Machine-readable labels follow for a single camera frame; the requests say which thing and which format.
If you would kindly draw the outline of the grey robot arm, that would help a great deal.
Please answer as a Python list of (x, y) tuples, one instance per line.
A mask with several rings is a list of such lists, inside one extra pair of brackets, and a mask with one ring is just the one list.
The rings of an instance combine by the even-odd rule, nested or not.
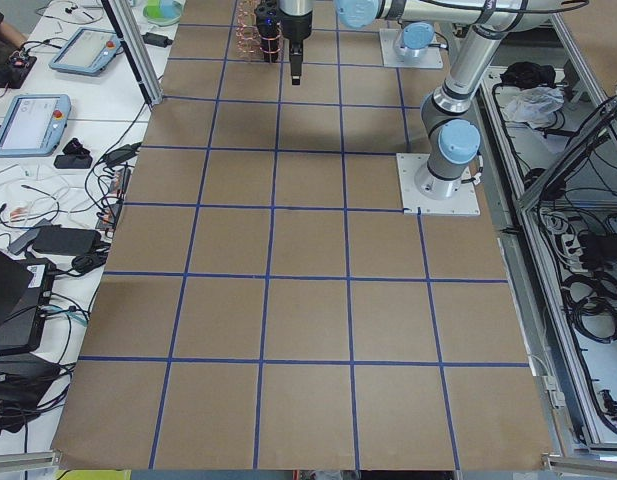
[(485, 70), (502, 40), (511, 32), (530, 30), (549, 18), (558, 1), (336, 1), (338, 19), (353, 29), (377, 19), (440, 25), (462, 24), (466, 37), (449, 45), (450, 67), (444, 81), (426, 97), (421, 119), (433, 153), (443, 124), (465, 119)]
[(312, 33), (313, 2), (280, 0), (278, 2), (283, 36), (289, 42), (290, 75), (293, 86), (301, 84), (304, 41)]

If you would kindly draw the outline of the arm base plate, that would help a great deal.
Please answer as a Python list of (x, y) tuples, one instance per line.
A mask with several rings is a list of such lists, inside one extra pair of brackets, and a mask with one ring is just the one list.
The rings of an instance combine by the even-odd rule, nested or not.
[(379, 31), (383, 65), (391, 68), (440, 70), (443, 60), (439, 43), (431, 24), (415, 22), (399, 29)]
[(480, 208), (470, 168), (454, 180), (440, 180), (428, 168), (428, 154), (398, 153), (402, 211), (406, 215), (477, 217)]

